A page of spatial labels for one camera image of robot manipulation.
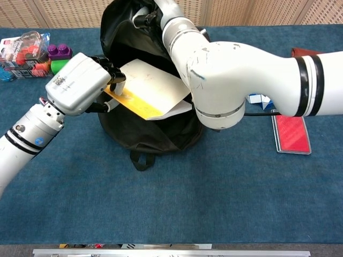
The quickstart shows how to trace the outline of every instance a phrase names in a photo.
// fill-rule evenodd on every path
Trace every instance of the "red strap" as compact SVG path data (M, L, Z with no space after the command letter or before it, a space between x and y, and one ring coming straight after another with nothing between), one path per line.
M292 48L292 57L304 56L304 55L318 55L323 54L323 52L302 49L302 48Z

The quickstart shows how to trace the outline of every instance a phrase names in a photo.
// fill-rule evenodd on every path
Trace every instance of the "blue label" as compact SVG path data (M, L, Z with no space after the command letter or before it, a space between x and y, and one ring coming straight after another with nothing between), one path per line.
M35 140L35 143L36 143L36 145L41 145L41 144L43 144L44 143L44 138L37 138L36 140Z

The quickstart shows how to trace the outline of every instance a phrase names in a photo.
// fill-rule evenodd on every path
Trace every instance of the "robotic arm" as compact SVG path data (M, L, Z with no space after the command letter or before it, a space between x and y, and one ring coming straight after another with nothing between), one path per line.
M46 85L48 100L35 104L0 138L0 197L13 177L61 131L65 116L110 111L95 99L108 84L125 80L106 59L75 55Z
M163 14L163 43L205 126L237 124L251 93L269 96L287 116L343 114L343 51L282 58L246 44L210 43L174 0L154 1Z

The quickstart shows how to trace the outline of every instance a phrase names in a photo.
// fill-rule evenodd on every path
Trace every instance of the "blue carpet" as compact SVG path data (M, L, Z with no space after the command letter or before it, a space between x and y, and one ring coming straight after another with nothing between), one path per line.
M26 31L2 28L0 36ZM101 54L99 29L50 32L51 43ZM343 25L208 32L285 57L292 47L343 50ZM45 95L47 81L0 84L1 134ZM245 117L141 173L96 114L68 117L5 191L0 244L343 243L343 116L306 122L310 156L278 154L270 117Z

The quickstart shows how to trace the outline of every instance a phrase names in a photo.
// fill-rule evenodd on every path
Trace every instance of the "black stripe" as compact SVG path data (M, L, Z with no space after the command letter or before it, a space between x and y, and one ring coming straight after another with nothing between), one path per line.
M300 72L300 83L301 83L301 95L298 111L295 116L303 116L306 112L307 104L309 101L309 73L307 72L305 61L302 57L296 57Z
M7 138L7 140L13 144L15 147L17 147L18 149L28 153L28 154L32 154L32 155L36 155L37 153L32 152L30 150L27 150L26 148L22 147L20 144L18 144L17 142L15 142L7 133L5 134L5 137Z
M56 107L56 106L53 104L53 102L50 101L49 99L48 99L48 103L50 103L50 105L51 105L52 107L54 107L57 111L59 111L60 113L62 113L63 115L65 115L65 113L62 112L58 107Z
M320 106L322 105L323 96L324 96L324 69L323 64L320 58L317 55L310 56L315 63L316 72L317 72L317 89L316 89L316 99L315 104L313 105L310 116L317 115Z
M17 133L17 131L15 131L13 128L10 128L10 131L11 131L11 133L12 133L16 138L18 138L21 142L25 143L26 145L30 146L31 148L36 149L36 150L39 150L39 151L43 148L43 147L40 147L40 146L36 146L36 145L34 145L33 143L27 141L25 138L23 138L21 135L19 135L19 134Z

